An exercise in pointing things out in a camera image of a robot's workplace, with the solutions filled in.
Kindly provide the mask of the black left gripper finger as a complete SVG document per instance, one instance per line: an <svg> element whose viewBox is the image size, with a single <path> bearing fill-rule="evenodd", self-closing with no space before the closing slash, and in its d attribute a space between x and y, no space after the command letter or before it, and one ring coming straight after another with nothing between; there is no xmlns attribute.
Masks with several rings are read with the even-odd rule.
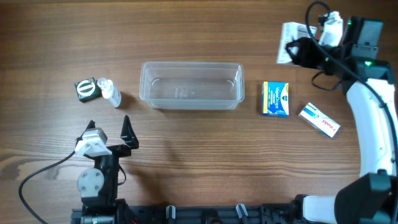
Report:
<svg viewBox="0 0 398 224"><path fill-rule="evenodd" d="M88 125L87 125L87 127L86 127L86 129L84 131L86 131L87 129L92 129L92 128L95 128L95 122L93 120L91 120L88 123Z"/></svg>
<svg viewBox="0 0 398 224"><path fill-rule="evenodd" d="M132 124L128 115L125 115L121 130L121 139L128 147L138 147L139 141L134 133Z"/></svg>

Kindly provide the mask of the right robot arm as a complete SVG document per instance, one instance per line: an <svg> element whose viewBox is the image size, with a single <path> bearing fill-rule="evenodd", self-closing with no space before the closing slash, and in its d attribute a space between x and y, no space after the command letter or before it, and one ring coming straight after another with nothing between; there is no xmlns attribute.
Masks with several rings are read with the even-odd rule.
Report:
<svg viewBox="0 0 398 224"><path fill-rule="evenodd" d="M296 65L340 79L359 140L359 179L335 196L304 195L300 219L318 223L397 223L397 115L394 75L377 60L377 37L348 37L341 46L309 37L284 48Z"/></svg>

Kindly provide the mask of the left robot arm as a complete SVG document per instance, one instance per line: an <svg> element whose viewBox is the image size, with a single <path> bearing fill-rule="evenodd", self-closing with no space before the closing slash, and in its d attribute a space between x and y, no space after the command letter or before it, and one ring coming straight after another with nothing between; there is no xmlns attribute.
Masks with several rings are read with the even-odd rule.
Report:
<svg viewBox="0 0 398 224"><path fill-rule="evenodd" d="M118 199L119 172L123 168L119 159L129 157L139 141L132 129L129 116L124 117L121 130L123 144L107 146L104 131L94 121L76 140L74 152L94 161L94 167L84 170L78 177L77 188L81 193L81 210L72 211L72 223L139 223L138 217L127 202Z"/></svg>

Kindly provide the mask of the white Panadol box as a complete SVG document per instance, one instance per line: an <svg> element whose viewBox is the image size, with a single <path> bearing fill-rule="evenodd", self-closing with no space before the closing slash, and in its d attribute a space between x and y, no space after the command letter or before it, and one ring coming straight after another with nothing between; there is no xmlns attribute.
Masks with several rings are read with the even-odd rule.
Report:
<svg viewBox="0 0 398 224"><path fill-rule="evenodd" d="M307 103L298 115L328 138L333 138L341 127L312 103Z"/></svg>

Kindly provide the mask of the blue VapoDrops box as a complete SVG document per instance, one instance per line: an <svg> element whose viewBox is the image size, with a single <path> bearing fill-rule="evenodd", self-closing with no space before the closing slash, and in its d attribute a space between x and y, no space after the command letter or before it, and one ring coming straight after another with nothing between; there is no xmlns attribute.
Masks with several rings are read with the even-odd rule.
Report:
<svg viewBox="0 0 398 224"><path fill-rule="evenodd" d="M289 116L289 84L287 82L263 82L262 106L263 116Z"/></svg>

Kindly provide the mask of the white medicine packet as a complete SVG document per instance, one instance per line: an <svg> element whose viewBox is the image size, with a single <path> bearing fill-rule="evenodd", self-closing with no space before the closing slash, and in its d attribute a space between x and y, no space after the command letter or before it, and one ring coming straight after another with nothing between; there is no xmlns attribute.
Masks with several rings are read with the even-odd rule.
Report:
<svg viewBox="0 0 398 224"><path fill-rule="evenodd" d="M297 22L285 22L282 24L282 33L276 61L277 64L293 64L290 55L285 50L285 46L301 37L309 37L305 24L299 24Z"/></svg>

